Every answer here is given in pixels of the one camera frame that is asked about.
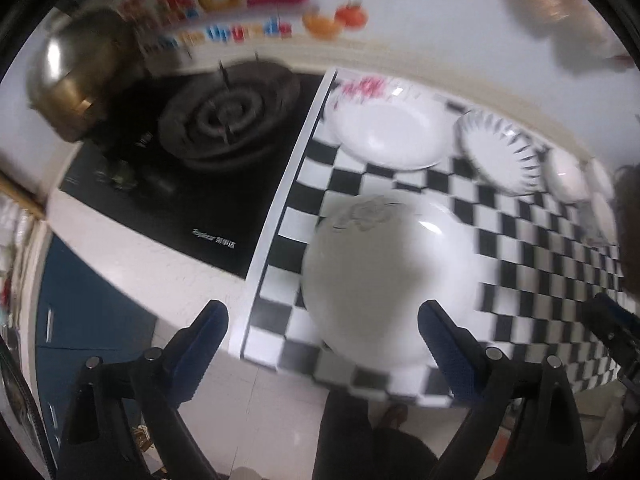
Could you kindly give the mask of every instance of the black pants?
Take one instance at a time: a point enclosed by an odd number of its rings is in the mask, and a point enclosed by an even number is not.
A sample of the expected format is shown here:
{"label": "black pants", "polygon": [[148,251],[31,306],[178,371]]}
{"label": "black pants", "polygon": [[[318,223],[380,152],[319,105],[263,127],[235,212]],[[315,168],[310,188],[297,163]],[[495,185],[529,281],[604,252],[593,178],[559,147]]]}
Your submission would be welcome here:
{"label": "black pants", "polygon": [[373,429],[366,400],[334,391],[324,406],[312,480],[425,480],[438,461],[419,438]]}

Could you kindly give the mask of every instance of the cabinet handle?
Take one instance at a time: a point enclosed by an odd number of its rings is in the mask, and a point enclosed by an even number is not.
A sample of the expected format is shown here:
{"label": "cabinet handle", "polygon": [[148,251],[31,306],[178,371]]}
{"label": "cabinet handle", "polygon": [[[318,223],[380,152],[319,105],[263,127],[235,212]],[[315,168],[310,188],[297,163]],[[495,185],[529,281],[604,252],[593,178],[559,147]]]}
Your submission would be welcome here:
{"label": "cabinet handle", "polygon": [[49,403],[49,411],[51,412],[51,420],[53,421],[53,429],[58,429],[58,418],[56,417],[56,409],[53,407],[53,404]]}
{"label": "cabinet handle", "polygon": [[53,309],[50,306],[47,308],[47,337],[45,341],[51,343],[51,339],[53,338]]}

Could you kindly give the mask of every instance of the metal screw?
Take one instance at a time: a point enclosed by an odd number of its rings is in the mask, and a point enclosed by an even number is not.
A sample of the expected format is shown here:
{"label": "metal screw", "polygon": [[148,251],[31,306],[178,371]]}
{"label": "metal screw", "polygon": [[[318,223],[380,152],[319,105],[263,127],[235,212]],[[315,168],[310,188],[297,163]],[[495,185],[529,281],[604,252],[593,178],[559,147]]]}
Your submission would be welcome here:
{"label": "metal screw", "polygon": [[99,357],[96,357],[96,356],[93,356],[93,357],[89,357],[89,358],[86,360],[85,366],[86,366],[87,368],[89,368],[89,370],[93,370],[93,369],[94,369],[95,367],[97,367],[97,365],[99,365],[99,364],[100,364],[100,358],[99,358]]}
{"label": "metal screw", "polygon": [[491,361],[499,361],[503,356],[502,350],[495,346],[489,346],[489,348],[484,351],[484,354],[491,359]]}
{"label": "metal screw", "polygon": [[155,361],[156,359],[158,359],[161,355],[162,355],[162,350],[159,349],[157,346],[154,346],[153,348],[150,348],[149,350],[145,350],[145,359],[147,361]]}
{"label": "metal screw", "polygon": [[562,361],[555,355],[550,355],[549,357],[547,357],[546,362],[549,363],[549,366],[551,366],[552,368],[559,368],[562,366]]}

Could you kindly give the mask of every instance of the blue cabinet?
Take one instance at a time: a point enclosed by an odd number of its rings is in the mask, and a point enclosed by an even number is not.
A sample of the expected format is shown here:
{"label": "blue cabinet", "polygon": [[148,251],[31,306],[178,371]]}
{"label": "blue cabinet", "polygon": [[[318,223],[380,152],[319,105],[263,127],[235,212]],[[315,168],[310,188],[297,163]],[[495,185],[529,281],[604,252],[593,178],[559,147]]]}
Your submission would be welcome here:
{"label": "blue cabinet", "polygon": [[[36,318],[36,378],[40,408],[54,456],[76,377],[86,360],[131,361],[151,346],[156,317],[91,270],[53,237]],[[140,411],[126,402],[135,425]]]}

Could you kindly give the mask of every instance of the metal pot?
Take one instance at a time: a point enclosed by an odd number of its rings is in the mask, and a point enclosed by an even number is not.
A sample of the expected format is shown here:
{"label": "metal pot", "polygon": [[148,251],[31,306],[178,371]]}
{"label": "metal pot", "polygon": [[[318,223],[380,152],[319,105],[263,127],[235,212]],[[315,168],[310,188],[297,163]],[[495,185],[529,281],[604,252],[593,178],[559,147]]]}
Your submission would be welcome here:
{"label": "metal pot", "polygon": [[107,117],[114,95],[144,75],[133,26],[97,9],[47,39],[32,60],[27,93],[58,135],[75,142]]}

